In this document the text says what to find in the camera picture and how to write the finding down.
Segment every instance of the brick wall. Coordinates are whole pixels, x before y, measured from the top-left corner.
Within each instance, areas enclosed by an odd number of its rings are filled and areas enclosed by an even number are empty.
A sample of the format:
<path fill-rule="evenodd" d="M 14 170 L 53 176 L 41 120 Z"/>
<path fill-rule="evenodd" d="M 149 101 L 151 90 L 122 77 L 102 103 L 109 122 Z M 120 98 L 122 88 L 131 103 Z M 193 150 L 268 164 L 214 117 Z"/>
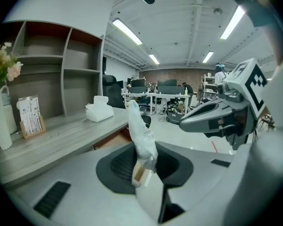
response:
<path fill-rule="evenodd" d="M 177 84 L 182 85 L 183 82 L 186 82 L 187 84 L 192 86 L 193 91 L 198 92 L 198 89 L 201 88 L 201 77 L 208 72 L 212 73 L 212 76 L 215 75 L 215 72 L 206 70 L 166 69 L 141 71 L 140 78 L 145 77 L 146 82 L 156 82 L 156 86 L 157 81 L 177 79 Z"/>

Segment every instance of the desk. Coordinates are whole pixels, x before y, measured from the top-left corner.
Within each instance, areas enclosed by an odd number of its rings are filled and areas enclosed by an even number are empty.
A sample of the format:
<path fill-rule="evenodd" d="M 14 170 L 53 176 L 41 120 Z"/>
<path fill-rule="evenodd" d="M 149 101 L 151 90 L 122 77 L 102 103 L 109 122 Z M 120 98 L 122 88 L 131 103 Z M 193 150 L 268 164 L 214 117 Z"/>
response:
<path fill-rule="evenodd" d="M 0 182 L 6 186 L 18 184 L 74 154 L 86 152 L 128 124 L 128 111 L 113 109 L 113 117 L 98 123 L 86 119 L 82 112 L 45 120 L 47 131 L 30 139 L 13 134 L 13 145 L 6 151 L 0 148 Z"/>
<path fill-rule="evenodd" d="M 156 93 L 122 93 L 122 96 L 125 97 L 142 97 L 142 96 L 150 96 L 150 115 L 152 115 L 152 106 L 153 106 L 153 97 L 155 97 L 155 110 L 157 105 L 157 98 L 184 98 L 184 114 L 187 114 L 188 111 L 188 102 L 189 102 L 189 95 L 171 95 L 171 94 L 156 94 Z"/>

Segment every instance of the bottle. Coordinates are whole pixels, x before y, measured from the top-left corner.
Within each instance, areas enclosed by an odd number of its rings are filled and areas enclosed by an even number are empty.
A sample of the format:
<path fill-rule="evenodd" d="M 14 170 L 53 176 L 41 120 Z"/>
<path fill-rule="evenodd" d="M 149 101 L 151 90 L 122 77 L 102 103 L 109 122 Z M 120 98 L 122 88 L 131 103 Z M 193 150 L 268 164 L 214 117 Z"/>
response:
<path fill-rule="evenodd" d="M 15 122 L 13 109 L 10 105 L 9 89 L 6 85 L 1 88 L 1 96 L 8 130 L 10 134 L 13 134 L 15 131 L 17 131 L 17 125 Z"/>

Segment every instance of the computer monitor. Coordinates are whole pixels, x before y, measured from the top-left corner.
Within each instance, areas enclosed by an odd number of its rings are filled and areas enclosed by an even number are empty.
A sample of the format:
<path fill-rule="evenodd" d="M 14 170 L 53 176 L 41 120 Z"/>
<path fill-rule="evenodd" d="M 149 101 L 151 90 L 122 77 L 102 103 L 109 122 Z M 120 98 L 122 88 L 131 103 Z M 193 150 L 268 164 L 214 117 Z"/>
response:
<path fill-rule="evenodd" d="M 183 86 L 159 86 L 158 92 L 161 94 L 179 95 L 184 94 Z"/>
<path fill-rule="evenodd" d="M 117 84 L 120 86 L 121 89 L 124 88 L 124 81 L 117 81 Z"/>
<path fill-rule="evenodd" d="M 144 87 L 145 86 L 145 79 L 137 79 L 131 81 L 132 87 Z"/>
<path fill-rule="evenodd" d="M 158 81 L 158 86 L 177 86 L 177 80 Z"/>

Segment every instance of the wooden shelf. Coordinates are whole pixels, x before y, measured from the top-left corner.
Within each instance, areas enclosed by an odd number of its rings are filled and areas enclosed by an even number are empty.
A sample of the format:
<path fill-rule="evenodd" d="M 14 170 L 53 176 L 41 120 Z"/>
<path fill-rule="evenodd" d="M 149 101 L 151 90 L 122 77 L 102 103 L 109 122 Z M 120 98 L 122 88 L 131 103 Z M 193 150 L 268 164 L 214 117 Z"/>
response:
<path fill-rule="evenodd" d="M 23 65 L 56 65 L 62 64 L 62 55 L 20 55 L 18 59 Z"/>
<path fill-rule="evenodd" d="M 205 88 L 206 89 L 216 89 L 217 86 L 216 85 L 212 85 L 212 84 L 205 84 Z"/>
<path fill-rule="evenodd" d="M 215 77 L 205 77 L 206 81 L 214 81 Z"/>
<path fill-rule="evenodd" d="M 63 93 L 66 116 L 85 109 L 99 94 L 100 73 L 64 69 Z"/>
<path fill-rule="evenodd" d="M 92 47 L 95 47 L 96 45 L 102 42 L 102 39 L 95 37 L 91 34 L 85 33 L 83 31 L 80 31 L 78 29 L 72 29 L 70 34 L 70 40 L 79 43 L 84 43 Z"/>
<path fill-rule="evenodd" d="M 89 70 L 89 69 L 65 68 L 65 70 L 72 71 L 72 72 L 75 72 L 75 73 L 84 73 L 84 74 L 87 74 L 87 73 L 90 73 L 90 74 L 100 73 L 99 70 Z"/>
<path fill-rule="evenodd" d="M 204 93 L 206 93 L 206 94 L 216 94 L 216 92 L 206 92 L 206 91 L 204 91 Z"/>
<path fill-rule="evenodd" d="M 68 116 L 85 110 L 102 94 L 103 39 L 69 26 L 21 21 L 2 25 L 0 35 L 13 42 L 23 63 L 20 76 L 8 82 L 11 104 L 20 122 L 17 100 L 38 95 L 42 116 Z"/>
<path fill-rule="evenodd" d="M 21 68 L 20 76 L 39 73 L 61 73 L 61 65 L 29 65 Z"/>

